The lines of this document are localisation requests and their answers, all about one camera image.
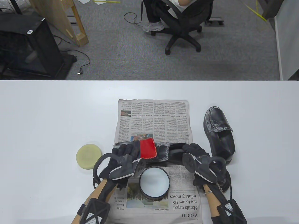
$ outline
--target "chair wheel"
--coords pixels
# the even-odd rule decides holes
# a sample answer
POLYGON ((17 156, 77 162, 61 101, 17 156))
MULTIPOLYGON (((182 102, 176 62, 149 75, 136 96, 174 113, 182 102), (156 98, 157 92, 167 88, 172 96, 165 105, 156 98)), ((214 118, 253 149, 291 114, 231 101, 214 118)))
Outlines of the chair wheel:
POLYGON ((201 32, 202 32, 202 26, 200 26, 200 27, 197 29, 197 32, 198 32, 198 33, 201 33, 201 32))

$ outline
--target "shoe sole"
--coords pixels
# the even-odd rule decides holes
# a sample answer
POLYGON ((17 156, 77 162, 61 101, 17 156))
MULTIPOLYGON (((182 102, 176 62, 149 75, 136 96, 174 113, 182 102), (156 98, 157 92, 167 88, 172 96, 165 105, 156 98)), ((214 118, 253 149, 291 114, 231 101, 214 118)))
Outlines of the shoe sole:
POLYGON ((150 30, 143 30, 144 32, 152 32, 152 31, 161 31, 161 30, 164 30, 165 27, 163 28, 155 28, 155 29, 150 29, 150 30))

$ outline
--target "sneaker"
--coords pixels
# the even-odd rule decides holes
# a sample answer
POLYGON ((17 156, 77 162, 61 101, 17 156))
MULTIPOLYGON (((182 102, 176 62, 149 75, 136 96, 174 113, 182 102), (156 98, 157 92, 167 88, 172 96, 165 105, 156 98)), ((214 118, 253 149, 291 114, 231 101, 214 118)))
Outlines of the sneaker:
POLYGON ((160 31, 160 30, 163 30, 165 27, 164 27, 164 24, 159 21, 157 23, 148 23, 146 25, 143 26, 143 31, 144 32, 151 32, 151 31, 160 31))

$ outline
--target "office chair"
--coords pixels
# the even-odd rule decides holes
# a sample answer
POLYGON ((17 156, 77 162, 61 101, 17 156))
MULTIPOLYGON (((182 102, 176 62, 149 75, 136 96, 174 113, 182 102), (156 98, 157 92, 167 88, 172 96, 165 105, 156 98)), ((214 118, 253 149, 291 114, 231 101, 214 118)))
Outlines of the office chair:
POLYGON ((204 21, 208 21, 211 18, 213 10, 214 0, 196 0, 189 5, 183 12, 180 12, 178 8, 169 0, 154 0, 151 7, 156 16, 159 16, 169 28, 165 28, 161 31, 151 31, 151 35, 155 36, 156 33, 166 33, 172 35, 170 41, 165 48, 165 54, 170 55, 170 48, 176 42, 178 38, 182 38, 193 46, 197 52, 201 51, 200 44, 189 35, 189 32, 197 30, 202 31, 200 24, 204 21), (177 18, 174 18, 168 9, 172 8, 177 18))

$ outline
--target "tan arm sleeve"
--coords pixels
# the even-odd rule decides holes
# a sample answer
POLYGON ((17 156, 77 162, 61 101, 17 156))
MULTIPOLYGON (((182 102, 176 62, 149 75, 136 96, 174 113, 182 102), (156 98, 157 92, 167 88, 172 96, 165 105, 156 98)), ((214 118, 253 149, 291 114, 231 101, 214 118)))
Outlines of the tan arm sleeve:
MULTIPOLYGON (((211 189, 208 187, 208 185, 204 185, 204 190, 205 193, 207 193, 208 191, 210 191, 211 189)), ((220 201, 216 198, 216 196, 213 193, 208 193, 206 194, 208 202, 209 202, 209 207, 210 207, 210 211, 211 211, 211 217, 217 217, 220 216, 217 207, 219 205, 221 205, 220 201)))
MULTIPOLYGON (((107 179, 103 179, 103 181, 97 186, 97 188, 95 188, 95 190, 86 199, 86 201, 84 202, 84 204, 87 205, 87 203, 89 202, 89 200, 91 198, 98 198, 106 183, 107 183, 107 179)), ((108 194, 108 197, 106 198, 106 202, 109 201, 109 199, 110 199, 111 195, 113 194, 115 188, 113 189, 113 191, 111 191, 108 194)), ((75 216, 75 218, 74 218, 74 220, 72 221, 71 224, 79 224, 80 217, 81 217, 80 215, 76 214, 76 216, 75 216)))

